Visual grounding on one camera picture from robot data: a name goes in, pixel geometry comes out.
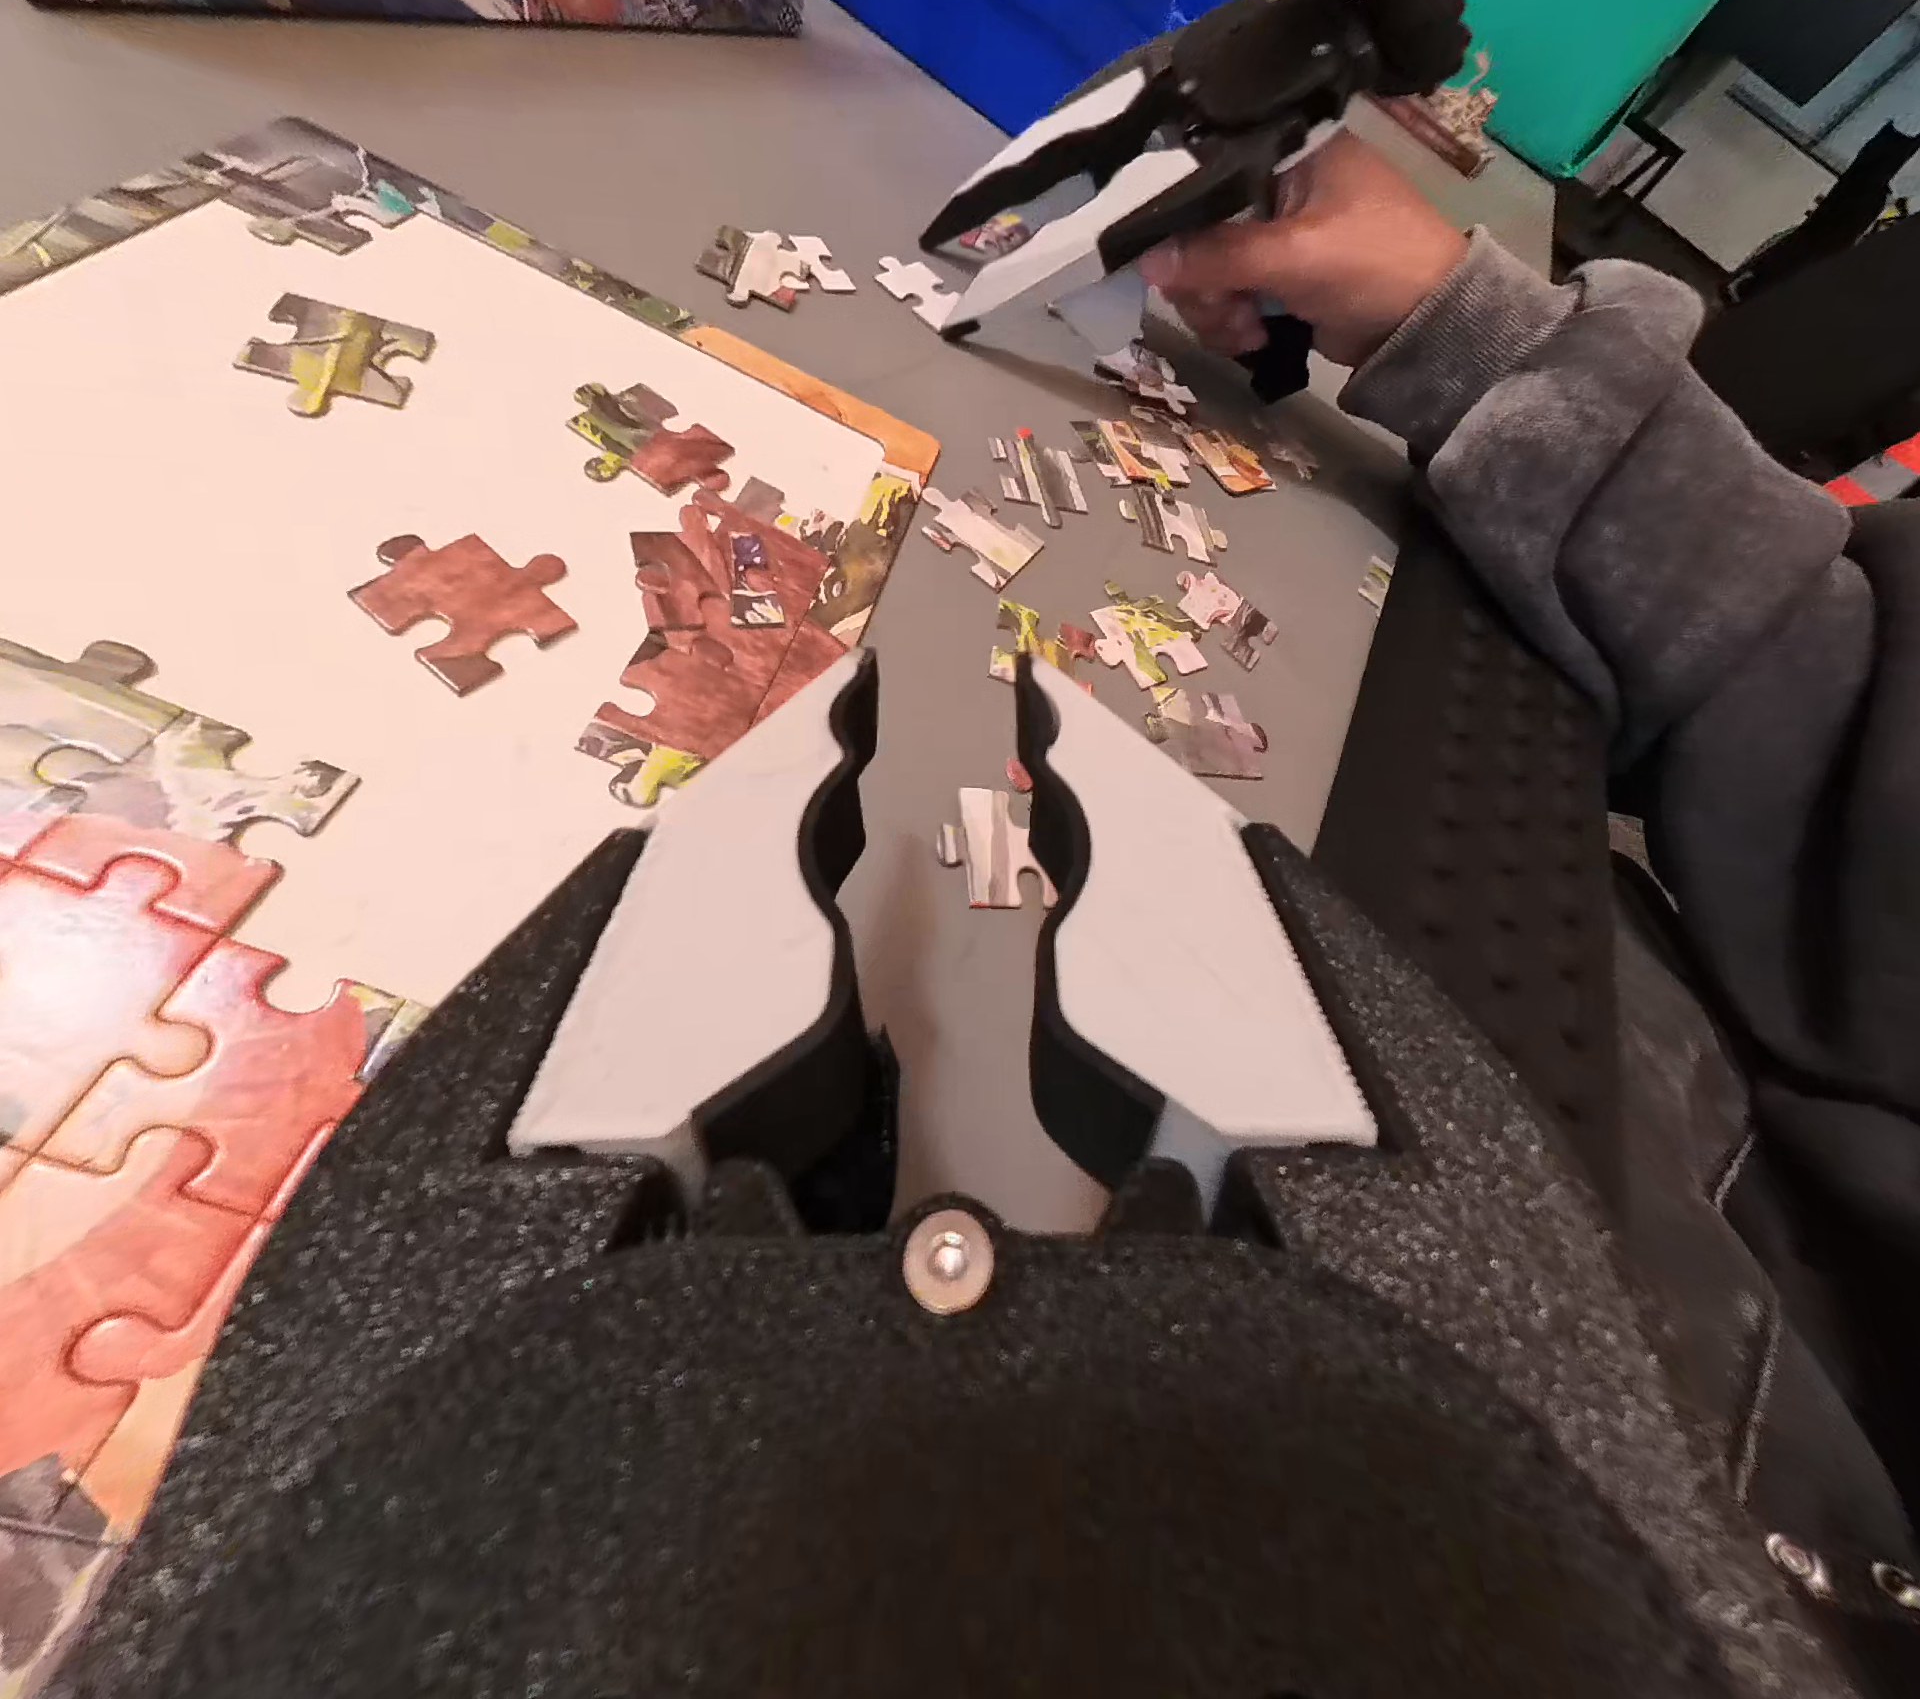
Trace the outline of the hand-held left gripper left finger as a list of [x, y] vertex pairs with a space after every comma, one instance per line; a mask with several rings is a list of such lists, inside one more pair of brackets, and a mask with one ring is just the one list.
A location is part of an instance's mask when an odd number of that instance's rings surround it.
[[806, 1182], [859, 1132], [875, 1046], [841, 893], [867, 843], [879, 657], [757, 723], [642, 837], [507, 1128], [514, 1158], [731, 1160]]

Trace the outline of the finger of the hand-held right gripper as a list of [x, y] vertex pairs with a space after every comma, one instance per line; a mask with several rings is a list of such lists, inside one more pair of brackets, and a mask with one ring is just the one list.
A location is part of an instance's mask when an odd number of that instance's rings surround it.
[[990, 259], [942, 315], [942, 341], [961, 341], [1023, 297], [1100, 283], [1127, 259], [1108, 259], [1103, 241], [1119, 233], [1164, 191], [1163, 175], [1114, 175], [1097, 185], [1089, 175], [977, 175], [942, 205], [942, 243], [1015, 209], [1032, 225], [1031, 239]]
[[[1189, 109], [1189, 73], [1174, 63], [1134, 63], [1108, 71], [1080, 95], [1057, 105], [959, 187], [977, 175], [1089, 175], [1106, 185], [1114, 175], [1163, 175], [1161, 199], [1133, 215], [1104, 241], [1113, 261], [1134, 259], [1150, 247], [1189, 229], [1186, 149], [1156, 143], [1167, 127], [1180, 127]], [[946, 249], [945, 207], [925, 225], [918, 245], [926, 253]]]

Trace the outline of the red-tipped grey striped puzzle piece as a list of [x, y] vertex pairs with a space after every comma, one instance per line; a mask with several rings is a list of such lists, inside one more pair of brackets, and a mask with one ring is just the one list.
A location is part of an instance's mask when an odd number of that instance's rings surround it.
[[1047, 445], [1031, 427], [988, 439], [1001, 495], [1017, 505], [1035, 507], [1057, 527], [1064, 515], [1090, 509], [1073, 453]]

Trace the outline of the grey white striped puzzle piece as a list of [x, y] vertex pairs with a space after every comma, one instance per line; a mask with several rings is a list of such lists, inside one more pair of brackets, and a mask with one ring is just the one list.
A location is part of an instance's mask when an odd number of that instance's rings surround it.
[[1029, 835], [1011, 791], [965, 785], [956, 791], [956, 815], [938, 823], [933, 849], [942, 867], [965, 873], [974, 911], [1021, 909], [1024, 877], [1037, 879], [1040, 905], [1053, 907], [1058, 891], [1032, 853]]

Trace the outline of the pile of puzzle pieces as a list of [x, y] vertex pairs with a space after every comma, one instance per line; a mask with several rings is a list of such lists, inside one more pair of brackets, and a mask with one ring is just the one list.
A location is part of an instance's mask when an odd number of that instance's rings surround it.
[[[1226, 495], [1249, 497], [1277, 489], [1277, 467], [1296, 481], [1311, 481], [1319, 459], [1298, 437], [1274, 437], [1262, 453], [1232, 433], [1196, 423], [1191, 389], [1174, 377], [1163, 355], [1138, 339], [1099, 357], [1095, 365], [1104, 381], [1129, 391], [1133, 401], [1122, 415], [1077, 421], [1073, 443], [1061, 447], [1077, 461], [1089, 509], [1095, 495], [1111, 493], [1116, 515], [1141, 533], [1148, 549], [1184, 557], [1191, 565], [1176, 573], [1178, 595], [1172, 601], [1141, 597], [1108, 581], [1106, 605], [1092, 609], [1095, 629], [1064, 621], [1050, 633], [1031, 607], [1002, 599], [1001, 623], [1011, 645], [990, 653], [988, 671], [1011, 681], [1017, 655], [1043, 657], [1066, 671], [1092, 657], [1124, 667], [1152, 697], [1148, 733], [1171, 739], [1189, 769], [1256, 777], [1261, 769], [1250, 757], [1266, 745], [1266, 737], [1243, 717], [1232, 697], [1202, 697], [1205, 721], [1196, 737], [1178, 729], [1180, 721], [1194, 719], [1180, 677], [1209, 665], [1202, 651], [1209, 633], [1216, 635], [1224, 657], [1252, 671], [1281, 631], [1273, 613], [1222, 579], [1220, 553], [1232, 543], [1226, 533], [1212, 529], [1209, 513], [1191, 497], [1191, 471], [1202, 465]], [[870, 613], [867, 605], [853, 607], [853, 597], [877, 589], [881, 567], [893, 561], [899, 535], [910, 523], [940, 549], [965, 551], [972, 575], [996, 595], [1005, 595], [1047, 543], [1005, 513], [1024, 505], [1002, 495], [996, 501], [981, 487], [942, 495], [925, 473], [893, 461], [881, 463], [875, 493], [854, 521], [835, 521], [827, 511], [794, 511], [751, 483], [739, 487], [735, 501], [798, 537], [815, 539], [821, 551], [835, 557], [839, 579], [824, 611], [830, 629], [845, 641], [859, 633]]]

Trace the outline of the brown trunk puzzle piece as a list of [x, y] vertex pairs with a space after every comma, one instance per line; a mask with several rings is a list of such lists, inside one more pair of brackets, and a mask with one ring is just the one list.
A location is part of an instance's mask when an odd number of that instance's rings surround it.
[[698, 641], [719, 647], [749, 635], [751, 651], [780, 655], [815, 607], [830, 557], [779, 523], [709, 489], [673, 527], [629, 533], [644, 637], [633, 663]]

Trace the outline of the assembled grey branch pieces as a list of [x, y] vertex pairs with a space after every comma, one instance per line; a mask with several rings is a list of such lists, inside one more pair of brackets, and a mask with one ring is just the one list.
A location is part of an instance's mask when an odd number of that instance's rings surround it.
[[2, 811], [94, 811], [192, 827], [239, 789], [246, 729], [144, 689], [151, 655], [93, 641], [78, 657], [2, 641]]

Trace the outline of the lion puzzle tray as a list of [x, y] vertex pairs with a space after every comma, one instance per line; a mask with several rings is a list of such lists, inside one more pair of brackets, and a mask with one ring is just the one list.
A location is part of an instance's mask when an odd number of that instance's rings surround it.
[[[229, 203], [237, 183], [321, 173], [339, 191], [383, 179], [414, 217], [332, 255], [265, 243]], [[250, 337], [289, 333], [271, 319], [289, 291], [434, 331], [429, 363], [395, 367], [408, 405], [296, 415], [284, 381], [234, 367]], [[232, 934], [283, 958], [265, 992], [286, 1010], [360, 982], [425, 1016], [613, 827], [686, 781], [629, 803], [578, 751], [604, 703], [649, 705], [619, 683], [646, 631], [629, 533], [677, 525], [695, 491], [589, 479], [578, 385], [651, 385], [732, 443], [723, 497], [751, 483], [839, 523], [882, 461], [930, 483], [942, 451], [300, 119], [4, 227], [2, 367], [4, 639], [61, 659], [134, 647], [148, 693], [253, 735], [242, 769], [312, 757], [360, 777], [310, 837], [253, 823], [214, 843], [278, 869]], [[348, 599], [404, 533], [476, 533], [514, 565], [558, 555], [546, 591], [577, 633], [499, 639], [501, 677], [458, 697], [416, 653], [443, 621], [391, 635]], [[130, 1540], [4, 1518], [4, 1694], [51, 1678]]]

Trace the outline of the green and grey puzzle piece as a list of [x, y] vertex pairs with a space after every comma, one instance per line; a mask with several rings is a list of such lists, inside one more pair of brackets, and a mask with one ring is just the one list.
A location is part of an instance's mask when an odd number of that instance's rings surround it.
[[293, 291], [275, 301], [268, 317], [289, 333], [250, 337], [234, 367], [284, 381], [289, 409], [309, 417], [330, 413], [339, 399], [404, 409], [414, 381], [396, 373], [396, 363], [425, 365], [438, 343], [433, 329]]

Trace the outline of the person's right forearm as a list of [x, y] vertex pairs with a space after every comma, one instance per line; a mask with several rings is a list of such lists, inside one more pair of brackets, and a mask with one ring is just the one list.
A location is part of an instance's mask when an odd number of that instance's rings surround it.
[[1847, 571], [1843, 505], [1766, 457], [1691, 363], [1702, 305], [1649, 267], [1566, 283], [1486, 229], [1339, 401], [1629, 765]]

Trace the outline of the grey desk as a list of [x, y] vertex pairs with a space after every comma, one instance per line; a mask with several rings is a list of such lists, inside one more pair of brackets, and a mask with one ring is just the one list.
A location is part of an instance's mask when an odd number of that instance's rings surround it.
[[[445, 179], [569, 253], [695, 307], [983, 463], [1021, 413], [1050, 435], [1104, 401], [1044, 313], [988, 327], [995, 351], [936, 341], [877, 293], [948, 187], [1001, 133], [827, 0], [798, 39], [627, 31], [400, 27], [40, 11], [4, 0], [4, 223], [151, 171], [278, 115], [303, 115]], [[1486, 223], [1546, 271], [1549, 185], [1498, 151], [1465, 179], [1404, 129], [1356, 131], [1455, 223]], [[717, 223], [818, 231], [869, 283], [793, 315], [735, 313], [695, 253]], [[1377, 613], [1358, 595], [1394, 549], [1398, 443], [1334, 411], [1339, 367], [1273, 417], [1311, 445], [1306, 485], [1226, 501], [1229, 569], [1281, 623], [1239, 687], [1277, 757], [1222, 789], [1313, 849], [1365, 675]], [[1029, 1230], [1089, 1230], [1106, 1192], [1043, 1132], [1029, 1092], [1040, 917], [970, 911], [933, 861], [961, 783], [1001, 775], [1013, 693], [983, 667], [995, 599], [918, 533], [877, 617], [881, 753], [865, 779], [870, 845], [845, 907], [863, 990], [904, 1068], [901, 1198], [965, 1190]]]

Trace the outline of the brown and green puzzle piece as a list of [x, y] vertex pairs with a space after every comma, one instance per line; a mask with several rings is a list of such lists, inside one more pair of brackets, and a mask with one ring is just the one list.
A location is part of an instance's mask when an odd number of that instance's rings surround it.
[[731, 485], [732, 443], [703, 423], [679, 423], [681, 409], [651, 385], [585, 383], [574, 399], [569, 427], [592, 445], [589, 479], [607, 483], [633, 471], [662, 495], [685, 487], [721, 493]]

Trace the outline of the reddish brown puzzle piece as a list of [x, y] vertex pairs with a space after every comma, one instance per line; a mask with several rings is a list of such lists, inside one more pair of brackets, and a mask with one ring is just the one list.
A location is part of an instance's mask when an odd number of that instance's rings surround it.
[[514, 565], [476, 533], [440, 547], [404, 533], [383, 541], [376, 557], [383, 571], [350, 587], [348, 599], [391, 635], [443, 621], [443, 637], [420, 647], [416, 659], [458, 697], [502, 675], [492, 657], [499, 639], [524, 635], [544, 649], [578, 629], [574, 615], [548, 595], [567, 577], [558, 555]]

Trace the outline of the white and green puzzle piece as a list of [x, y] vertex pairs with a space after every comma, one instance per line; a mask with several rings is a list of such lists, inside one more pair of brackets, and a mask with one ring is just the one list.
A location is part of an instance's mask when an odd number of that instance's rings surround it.
[[250, 745], [245, 729], [199, 711], [182, 711], [165, 725], [138, 757], [165, 809], [158, 823], [224, 845], [253, 823], [278, 823], [310, 837], [363, 781], [347, 767], [312, 757], [284, 773], [253, 773], [234, 761]]

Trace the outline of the assembled lion puzzle pieces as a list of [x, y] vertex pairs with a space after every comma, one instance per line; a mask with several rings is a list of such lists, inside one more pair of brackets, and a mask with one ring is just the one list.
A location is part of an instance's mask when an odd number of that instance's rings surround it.
[[232, 928], [278, 869], [4, 817], [4, 1518], [133, 1534], [240, 1282], [423, 1008], [286, 1010]]

